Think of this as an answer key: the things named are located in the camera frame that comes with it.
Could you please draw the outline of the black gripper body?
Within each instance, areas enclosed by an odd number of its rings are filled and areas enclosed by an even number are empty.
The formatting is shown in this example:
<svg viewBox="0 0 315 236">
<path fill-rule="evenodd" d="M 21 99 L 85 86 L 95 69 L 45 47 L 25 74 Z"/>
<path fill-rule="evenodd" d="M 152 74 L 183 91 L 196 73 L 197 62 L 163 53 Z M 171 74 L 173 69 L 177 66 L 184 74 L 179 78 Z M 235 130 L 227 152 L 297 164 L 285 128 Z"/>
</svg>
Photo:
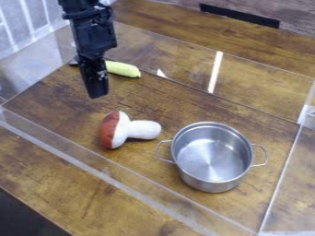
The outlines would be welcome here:
<svg viewBox="0 0 315 236">
<path fill-rule="evenodd" d="M 57 0 L 63 18 L 71 22 L 76 51 L 88 59 L 101 58 L 117 46 L 113 9 L 100 0 Z"/>
</svg>

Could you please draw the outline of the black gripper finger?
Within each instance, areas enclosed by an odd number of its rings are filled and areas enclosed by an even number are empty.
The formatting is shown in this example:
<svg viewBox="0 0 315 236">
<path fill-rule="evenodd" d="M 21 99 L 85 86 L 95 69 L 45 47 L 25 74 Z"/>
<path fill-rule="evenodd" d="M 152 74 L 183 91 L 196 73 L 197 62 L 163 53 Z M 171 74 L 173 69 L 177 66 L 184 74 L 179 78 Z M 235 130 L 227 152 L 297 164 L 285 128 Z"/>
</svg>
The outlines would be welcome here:
<svg viewBox="0 0 315 236">
<path fill-rule="evenodd" d="M 108 94 L 108 73 L 101 58 L 88 59 L 83 55 L 77 59 L 80 74 L 91 99 L 97 99 Z"/>
</svg>

